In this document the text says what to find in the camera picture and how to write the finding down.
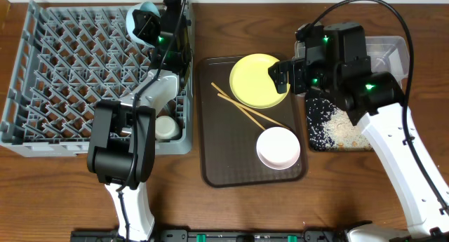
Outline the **yellow plate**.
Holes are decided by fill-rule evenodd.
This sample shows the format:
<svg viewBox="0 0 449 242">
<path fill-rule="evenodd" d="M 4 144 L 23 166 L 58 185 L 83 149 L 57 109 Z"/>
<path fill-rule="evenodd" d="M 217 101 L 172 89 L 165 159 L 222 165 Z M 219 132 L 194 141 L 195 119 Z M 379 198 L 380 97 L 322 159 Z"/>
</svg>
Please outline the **yellow plate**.
<svg viewBox="0 0 449 242">
<path fill-rule="evenodd" d="M 277 93 L 268 69 L 279 61 L 272 55 L 256 53 L 241 58 L 229 76 L 233 95 L 244 105 L 267 109 L 282 102 L 287 93 Z"/>
</svg>

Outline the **pink bowl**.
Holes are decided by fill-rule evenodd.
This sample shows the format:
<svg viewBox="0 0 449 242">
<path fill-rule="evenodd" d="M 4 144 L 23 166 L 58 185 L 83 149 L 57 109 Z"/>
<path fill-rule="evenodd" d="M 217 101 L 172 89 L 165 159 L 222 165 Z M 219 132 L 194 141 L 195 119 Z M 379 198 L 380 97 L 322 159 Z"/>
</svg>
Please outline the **pink bowl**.
<svg viewBox="0 0 449 242">
<path fill-rule="evenodd" d="M 292 167 L 301 154 L 301 145 L 296 135 L 282 127 L 264 130 L 257 139 L 255 149 L 259 160 L 274 170 Z"/>
</svg>

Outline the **wooden chopstick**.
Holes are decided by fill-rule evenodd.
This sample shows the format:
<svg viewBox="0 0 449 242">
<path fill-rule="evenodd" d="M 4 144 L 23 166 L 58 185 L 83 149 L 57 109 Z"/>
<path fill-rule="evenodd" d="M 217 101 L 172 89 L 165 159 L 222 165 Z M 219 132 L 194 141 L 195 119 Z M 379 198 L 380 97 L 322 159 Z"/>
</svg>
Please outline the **wooden chopstick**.
<svg viewBox="0 0 449 242">
<path fill-rule="evenodd" d="M 234 101 L 233 99 L 231 99 L 228 94 L 226 94 L 221 88 L 219 88 L 214 82 L 211 83 L 211 86 L 213 88 L 215 88 L 218 93 L 219 96 L 221 98 L 227 98 L 229 102 L 231 102 L 234 106 L 236 106 L 241 112 L 243 112 L 253 123 L 255 123 L 257 126 L 259 126 L 262 130 L 266 130 L 266 128 L 259 122 L 257 121 L 254 117 L 252 117 L 243 107 L 240 106 L 240 104 L 236 101 Z"/>
<path fill-rule="evenodd" d="M 263 118 L 263 119 L 265 119 L 267 121 L 269 121 L 269 122 L 272 122 L 272 123 L 274 123 L 274 124 L 276 124 L 278 126 L 284 127 L 284 128 L 288 128 L 287 126 L 283 125 L 282 123 L 280 123 L 278 121 L 275 121 L 274 119 L 271 119 L 268 116 L 265 116 L 264 114 L 262 114 L 260 112 L 257 112 L 254 109 L 251 109 L 250 107 L 247 107 L 247 106 L 245 106 L 245 105 L 243 105 L 243 104 L 241 104 L 241 103 L 239 103 L 237 101 L 234 101 L 233 99 L 231 99 L 231 98 L 229 98 L 229 97 L 227 97 L 227 96 L 225 96 L 225 95 L 223 95 L 221 93 L 218 93 L 217 96 L 220 97 L 220 98 L 223 98 L 223 99 L 227 100 L 228 102 L 231 102 L 232 104 L 236 105 L 237 107 L 239 107 L 239 108 L 241 108 L 241 109 L 243 109 L 245 111 L 248 111 L 250 113 L 253 113 L 253 114 L 255 114 L 255 115 L 257 115 L 257 116 L 259 116 L 259 117 L 261 117 L 261 118 Z"/>
</svg>

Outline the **small white cup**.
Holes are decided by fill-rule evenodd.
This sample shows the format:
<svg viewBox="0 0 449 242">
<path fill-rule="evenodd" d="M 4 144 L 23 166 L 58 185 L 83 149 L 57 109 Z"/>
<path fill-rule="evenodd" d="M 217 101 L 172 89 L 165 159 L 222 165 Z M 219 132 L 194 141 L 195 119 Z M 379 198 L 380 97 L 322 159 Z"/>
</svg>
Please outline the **small white cup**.
<svg viewBox="0 0 449 242">
<path fill-rule="evenodd" d="M 181 130 L 178 123 L 170 116 L 159 116 L 155 121 L 155 137 L 160 141 L 178 140 Z"/>
</svg>

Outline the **light blue bowl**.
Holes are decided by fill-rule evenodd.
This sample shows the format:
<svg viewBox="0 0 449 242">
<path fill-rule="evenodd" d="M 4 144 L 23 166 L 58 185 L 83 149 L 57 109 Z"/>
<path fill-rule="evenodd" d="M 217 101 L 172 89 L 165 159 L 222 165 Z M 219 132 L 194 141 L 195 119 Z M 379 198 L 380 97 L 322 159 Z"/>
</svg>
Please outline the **light blue bowl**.
<svg viewBox="0 0 449 242">
<path fill-rule="evenodd" d="M 134 25 L 134 21 L 133 21 L 133 16 L 132 16 L 132 12 L 134 10 L 141 10 L 141 11 L 151 11 L 153 13 L 155 13 L 157 16 L 160 17 L 160 24 L 161 24 L 161 14 L 158 10 L 158 8 L 156 7 L 156 5 L 154 5 L 152 2 L 146 1 L 143 2 L 141 4 L 137 4 L 132 6 L 126 14 L 126 30 L 128 32 L 128 35 L 130 36 L 131 41 L 144 45 L 144 46 L 148 46 L 150 48 L 154 48 L 155 46 L 149 45 L 148 43 L 143 42 L 142 40 L 138 39 L 134 34 L 133 34 L 133 29 L 135 28 Z"/>
</svg>

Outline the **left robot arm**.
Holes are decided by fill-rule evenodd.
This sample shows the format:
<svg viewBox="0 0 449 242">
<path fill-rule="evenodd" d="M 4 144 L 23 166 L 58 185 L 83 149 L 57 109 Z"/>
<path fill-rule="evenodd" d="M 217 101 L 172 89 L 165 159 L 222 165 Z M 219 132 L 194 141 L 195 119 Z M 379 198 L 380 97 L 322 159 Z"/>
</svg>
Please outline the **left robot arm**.
<svg viewBox="0 0 449 242">
<path fill-rule="evenodd" d="M 156 118 L 189 82 L 193 50 L 187 0 L 130 8 L 131 41 L 147 46 L 145 79 L 119 100 L 96 103 L 87 167 L 111 194 L 119 219 L 115 241 L 149 241 L 154 228 L 146 182 L 156 156 Z"/>
</svg>

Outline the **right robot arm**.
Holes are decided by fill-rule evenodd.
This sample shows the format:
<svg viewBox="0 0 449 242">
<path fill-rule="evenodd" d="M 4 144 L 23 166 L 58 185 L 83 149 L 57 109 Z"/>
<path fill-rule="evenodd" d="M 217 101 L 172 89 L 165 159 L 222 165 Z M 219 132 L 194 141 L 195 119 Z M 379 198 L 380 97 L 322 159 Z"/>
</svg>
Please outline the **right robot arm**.
<svg viewBox="0 0 449 242">
<path fill-rule="evenodd" d="M 407 222 L 406 231 L 361 222 L 335 241 L 447 241 L 448 185 L 417 134 L 401 86 L 391 73 L 372 71 L 359 24 L 309 28 L 297 31 L 304 55 L 268 69 L 276 91 L 319 90 L 346 112 L 381 160 Z"/>
</svg>

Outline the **grey dishwasher rack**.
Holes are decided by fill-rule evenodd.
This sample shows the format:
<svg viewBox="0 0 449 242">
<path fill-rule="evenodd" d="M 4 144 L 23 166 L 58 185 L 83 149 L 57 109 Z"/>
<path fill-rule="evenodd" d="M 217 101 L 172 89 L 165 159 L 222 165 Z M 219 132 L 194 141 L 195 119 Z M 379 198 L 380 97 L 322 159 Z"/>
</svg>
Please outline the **grey dishwasher rack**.
<svg viewBox="0 0 449 242">
<path fill-rule="evenodd" d="M 130 40 L 125 6 L 42 8 L 29 2 L 4 112 L 1 145 L 21 156 L 88 151 L 94 107 L 146 76 L 146 47 Z"/>
</svg>

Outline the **clear plastic bin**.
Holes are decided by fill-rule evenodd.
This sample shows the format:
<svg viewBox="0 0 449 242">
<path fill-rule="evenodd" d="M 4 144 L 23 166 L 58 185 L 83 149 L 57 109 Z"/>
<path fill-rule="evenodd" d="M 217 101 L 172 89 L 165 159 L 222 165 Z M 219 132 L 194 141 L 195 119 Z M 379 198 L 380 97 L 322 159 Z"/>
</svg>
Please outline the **clear plastic bin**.
<svg viewBox="0 0 449 242">
<path fill-rule="evenodd" d="M 366 50 L 367 55 L 370 56 L 371 72 L 389 72 L 402 88 L 402 80 L 408 78 L 410 64 L 410 56 L 404 38 L 400 36 L 367 36 Z M 305 55 L 305 42 L 295 42 L 293 60 L 303 59 Z M 367 85 L 368 88 L 363 84 L 362 95 L 371 92 L 375 87 L 373 83 Z M 356 93 L 351 94 L 352 90 L 349 88 L 343 87 L 339 89 L 340 91 L 340 95 L 357 96 Z"/>
</svg>

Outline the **brown serving tray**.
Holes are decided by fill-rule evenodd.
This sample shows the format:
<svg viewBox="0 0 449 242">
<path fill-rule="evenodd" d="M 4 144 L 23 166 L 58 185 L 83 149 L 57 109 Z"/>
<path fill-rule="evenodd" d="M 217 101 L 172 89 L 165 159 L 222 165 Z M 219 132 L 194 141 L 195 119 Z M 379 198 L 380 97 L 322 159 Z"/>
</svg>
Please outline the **brown serving tray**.
<svg viewBox="0 0 449 242">
<path fill-rule="evenodd" d="M 237 187 L 250 184 L 290 182 L 302 179 L 308 169 L 306 142 L 301 112 L 294 95 L 280 104 L 261 109 L 270 120 L 254 123 L 231 102 L 218 96 L 223 90 L 231 95 L 229 75 L 239 57 L 206 58 L 195 72 L 194 87 L 201 141 L 201 174 L 212 187 Z M 264 128 L 277 123 L 289 127 L 297 136 L 302 151 L 289 168 L 269 168 L 257 156 L 256 142 Z"/>
</svg>

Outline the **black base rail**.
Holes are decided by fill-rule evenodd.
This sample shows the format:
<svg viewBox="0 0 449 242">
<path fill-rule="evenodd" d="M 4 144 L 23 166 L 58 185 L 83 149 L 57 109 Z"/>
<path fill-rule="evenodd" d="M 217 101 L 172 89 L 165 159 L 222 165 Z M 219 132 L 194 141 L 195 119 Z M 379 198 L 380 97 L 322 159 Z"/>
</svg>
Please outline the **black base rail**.
<svg viewBox="0 0 449 242">
<path fill-rule="evenodd" d="M 75 230 L 70 241 L 159 241 L 159 242 L 237 242 L 237 241 L 399 241 L 405 231 L 388 229 L 369 221 L 358 222 L 341 229 L 307 227 L 302 231 L 230 231 L 144 228 L 125 224 L 116 230 Z"/>
</svg>

